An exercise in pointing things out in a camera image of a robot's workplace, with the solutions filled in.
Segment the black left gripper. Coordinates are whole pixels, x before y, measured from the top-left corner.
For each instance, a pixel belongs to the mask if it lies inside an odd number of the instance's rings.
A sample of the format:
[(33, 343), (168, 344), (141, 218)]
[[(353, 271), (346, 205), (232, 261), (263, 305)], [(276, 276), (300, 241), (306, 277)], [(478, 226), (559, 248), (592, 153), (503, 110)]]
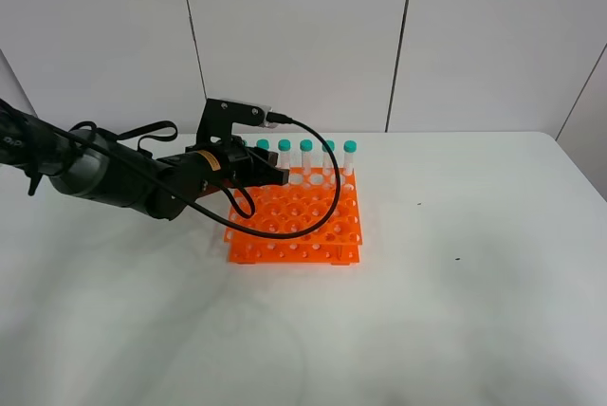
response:
[(276, 168), (276, 152), (245, 147), (241, 138), (233, 138), (228, 147), (218, 143), (190, 147), (182, 156), (182, 163), (182, 194), (188, 197), (202, 197), (223, 188), (284, 186), (290, 174)]

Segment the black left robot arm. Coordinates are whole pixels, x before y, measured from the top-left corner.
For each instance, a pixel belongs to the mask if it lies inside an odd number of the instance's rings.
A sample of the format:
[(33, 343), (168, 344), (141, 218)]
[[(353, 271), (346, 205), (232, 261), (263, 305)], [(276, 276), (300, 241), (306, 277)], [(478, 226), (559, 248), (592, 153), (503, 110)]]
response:
[(172, 141), (174, 123), (164, 120), (115, 134), (91, 121), (65, 132), (33, 115), (1, 104), (1, 162), (22, 170), (35, 194), (43, 177), (61, 194), (173, 220), (200, 197), (251, 187), (285, 185), (289, 173), (278, 156), (248, 147), (232, 133), (236, 124), (263, 126), (267, 110), (256, 105), (209, 99), (194, 145), (183, 153), (155, 158), (127, 139)]

